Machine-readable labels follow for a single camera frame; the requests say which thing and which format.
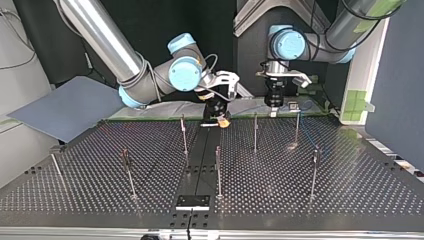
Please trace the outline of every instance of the blue joint cap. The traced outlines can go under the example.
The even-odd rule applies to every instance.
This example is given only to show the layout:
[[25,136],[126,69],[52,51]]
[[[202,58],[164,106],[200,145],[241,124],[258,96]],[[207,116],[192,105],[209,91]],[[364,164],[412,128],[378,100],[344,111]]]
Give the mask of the blue joint cap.
[[144,103],[139,103],[136,100],[132,99],[122,86],[119,86],[118,93],[122,99],[122,102],[130,108],[139,108],[141,106],[146,105]]
[[180,57],[169,68],[169,80],[178,91],[188,92],[199,85],[202,65],[193,57]]
[[168,43],[168,50],[171,54],[190,44],[196,43],[190,33],[183,33],[175,37]]
[[273,51],[276,55],[283,60],[295,60],[299,58],[306,48],[306,41],[302,34],[299,32],[285,28],[291,28],[290,25],[274,25],[269,29],[269,35],[276,34],[274,45],[272,46]]
[[355,55],[355,52],[356,52],[356,48],[351,49],[349,52],[346,53],[346,55],[344,55],[344,57],[342,59],[340,59],[339,61],[335,62],[335,64],[337,64],[337,63],[348,63],[348,62],[350,62],[350,60],[352,60],[353,56]]

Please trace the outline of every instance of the light gray board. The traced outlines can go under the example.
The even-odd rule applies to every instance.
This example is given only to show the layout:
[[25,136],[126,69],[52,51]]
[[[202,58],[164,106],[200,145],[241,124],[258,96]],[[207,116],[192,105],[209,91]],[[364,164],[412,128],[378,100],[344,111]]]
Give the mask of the light gray board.
[[54,138],[70,142],[123,106],[117,90],[79,76],[8,116]]
[[424,169],[424,1],[409,0],[390,19],[366,131]]

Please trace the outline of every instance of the vertical metal post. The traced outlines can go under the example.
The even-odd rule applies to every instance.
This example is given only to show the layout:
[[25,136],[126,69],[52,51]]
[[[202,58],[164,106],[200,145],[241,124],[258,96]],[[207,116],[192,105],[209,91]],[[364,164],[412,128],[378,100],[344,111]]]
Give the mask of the vertical metal post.
[[65,184],[65,179],[63,178],[62,171],[60,170],[59,164],[57,162],[56,155],[54,155],[54,153],[51,153],[50,156],[53,159],[54,166],[56,168],[57,173],[59,174],[60,180],[62,181],[63,187],[65,188],[65,191],[68,191],[66,184]]
[[319,164],[321,162],[321,150],[318,146],[316,146],[314,153],[313,153],[313,162],[314,162],[314,175],[312,178],[312,189],[311,189],[311,202],[315,198],[314,192],[315,192],[315,182],[317,177],[317,170],[319,167]]
[[298,111],[296,115],[296,135],[294,140],[296,143],[299,137],[299,124],[300,124],[300,111]]
[[54,153],[50,154],[50,156],[53,159],[53,163],[54,163],[54,166],[56,167],[57,173],[59,173],[59,175],[62,177],[62,172],[60,171],[59,164],[57,164],[56,156],[54,155]]
[[184,139],[184,154],[188,155],[186,128],[185,128],[185,124],[184,124],[184,114],[181,117],[181,131],[183,132],[183,139]]
[[254,139],[254,148],[253,151],[256,153],[258,151],[258,146],[257,146],[257,142],[258,142],[258,114],[255,113],[255,120],[254,120],[254,131],[255,131],[255,139]]
[[218,198],[222,197],[222,192],[221,192],[221,148],[219,146],[216,147],[216,164],[215,164],[215,168],[216,168],[216,172],[217,172],[217,176],[218,176]]
[[131,190],[133,193],[131,198],[133,200],[136,200],[138,196],[137,196],[137,193],[135,192],[134,180],[131,175],[131,160],[130,160],[129,151],[127,148],[122,149],[121,157],[122,157],[122,164],[124,165],[125,172],[127,172],[128,174],[128,179],[130,181]]

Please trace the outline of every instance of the cable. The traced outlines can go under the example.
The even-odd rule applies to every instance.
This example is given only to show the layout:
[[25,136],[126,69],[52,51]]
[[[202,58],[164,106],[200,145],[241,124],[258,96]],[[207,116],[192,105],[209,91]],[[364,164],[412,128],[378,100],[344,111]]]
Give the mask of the cable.
[[378,17],[372,17],[372,16],[366,16],[366,15],[361,15],[357,12],[355,12],[351,7],[349,7],[349,5],[346,3],[346,0],[341,0],[343,7],[353,16],[360,18],[360,19],[364,19],[364,20],[369,20],[369,21],[380,21],[386,18],[389,18],[391,16],[393,16],[397,11],[399,11],[399,9],[402,7],[402,5],[400,5],[399,7],[397,7],[395,10],[391,11],[390,13],[383,15],[383,16],[378,16]]
[[[311,28],[312,32],[315,33],[315,36],[317,38],[317,45],[319,46],[321,44],[321,38],[319,37],[319,34],[314,31],[314,27],[313,27],[316,9],[317,9],[317,0],[314,0],[314,4],[312,5],[311,23],[310,23],[309,27]],[[311,49],[311,42],[307,38],[306,38],[306,41],[309,44],[309,49]],[[314,56],[312,56],[309,61],[315,60],[315,58],[318,56],[318,53],[319,53],[319,47],[316,47]]]
[[350,51],[350,50],[352,50],[352,49],[355,49],[355,48],[357,48],[357,47],[359,47],[359,46],[361,46],[370,36],[371,36],[371,34],[374,32],[374,30],[377,28],[377,26],[378,26],[378,24],[381,22],[381,20],[378,20],[375,24],[374,24],[374,26],[371,28],[371,30],[370,31],[368,31],[368,33],[367,33],[367,35],[364,37],[364,38],[362,38],[362,40],[361,41],[359,41],[357,44],[355,44],[354,46],[352,46],[352,47],[350,47],[350,48],[343,48],[343,49],[340,49],[340,48],[336,48],[336,47],[334,47],[332,44],[330,44],[330,42],[328,41],[328,38],[327,38],[327,32],[324,34],[324,37],[325,37],[325,42],[327,43],[327,45],[329,46],[329,47],[331,47],[332,49],[334,49],[334,50],[337,50],[337,51],[339,51],[339,52],[348,52],[348,51]]
[[212,53],[212,54],[209,54],[208,56],[206,56],[205,57],[205,62],[206,62],[206,60],[208,60],[209,58],[211,58],[211,57],[214,57],[215,58],[215,60],[214,60],[214,62],[212,63],[212,66],[210,66],[209,67],[209,69],[210,69],[210,71],[212,71],[215,67],[216,67],[216,64],[218,63],[218,55],[217,54],[215,54],[215,53]]
[[0,13],[2,13],[3,15],[3,20],[4,20],[4,24],[6,27],[8,27],[10,30],[12,30],[14,32],[14,34],[18,37],[18,40],[24,44],[30,51],[34,51],[34,48],[31,46],[31,42],[29,41],[29,38],[27,38],[27,41],[24,41],[24,39],[21,37],[21,35],[18,33],[18,31],[16,30],[16,28],[13,26],[13,24],[9,21],[9,19],[7,18],[6,14],[12,15],[13,17],[15,17],[17,20],[21,21],[21,18],[19,17],[19,15],[13,11],[10,11],[9,9],[5,9],[5,8],[0,8]]
[[322,87],[322,91],[323,91],[323,93],[324,93],[324,95],[325,95],[325,97],[326,97],[326,99],[330,102],[330,104],[331,105],[333,105],[333,109],[334,109],[334,111],[336,111],[336,113],[340,116],[340,112],[337,110],[337,108],[336,108],[336,105],[334,105],[334,103],[331,101],[331,99],[328,97],[328,94],[327,94],[327,92],[325,91],[325,88],[324,88],[324,84],[322,84],[321,83],[321,87]]
[[309,130],[306,128],[304,122],[303,122],[303,112],[300,112],[300,125],[302,127],[302,129],[304,130],[303,132],[305,133],[306,137],[308,138],[309,143],[311,143],[311,145],[314,148],[318,148],[318,146],[315,144],[314,140],[312,139],[311,135],[309,134]]
[[17,64],[17,65],[14,65],[14,66],[0,67],[0,70],[7,70],[7,69],[12,69],[12,68],[21,67],[21,66],[23,66],[23,65],[26,65],[26,64],[28,64],[28,63],[32,62],[32,60],[33,60],[34,58],[35,58],[35,52],[33,52],[33,53],[32,53],[31,58],[30,58],[30,59],[28,59],[27,61],[25,61],[25,62],[23,62],[23,63],[20,63],[20,64]]
[[57,11],[59,12],[60,18],[62,18],[62,21],[65,23],[65,25],[69,28],[69,30],[71,30],[73,33],[75,33],[76,35],[78,35],[79,37],[82,37],[81,33],[79,33],[77,30],[75,30],[71,24],[68,22],[68,19],[66,19],[65,15],[63,14],[63,8],[62,8],[62,3],[61,0],[57,0],[56,3],[56,8]]

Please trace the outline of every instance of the perforated metal table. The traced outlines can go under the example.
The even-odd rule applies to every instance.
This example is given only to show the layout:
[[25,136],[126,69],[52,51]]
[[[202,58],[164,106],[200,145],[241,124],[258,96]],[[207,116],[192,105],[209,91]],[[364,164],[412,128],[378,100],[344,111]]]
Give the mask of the perforated metal table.
[[[233,120],[228,129],[187,121],[188,159],[179,121],[99,124],[57,155],[63,178],[47,159],[1,189],[0,234],[9,227],[193,236],[204,230],[424,232],[421,182],[335,118],[302,118],[297,144],[295,124],[295,118],[260,118],[255,154],[252,119]],[[314,145],[323,159],[311,196]],[[216,197],[217,146],[222,198]],[[135,201],[123,148],[134,162]],[[210,196],[210,210],[176,211],[181,195]]]

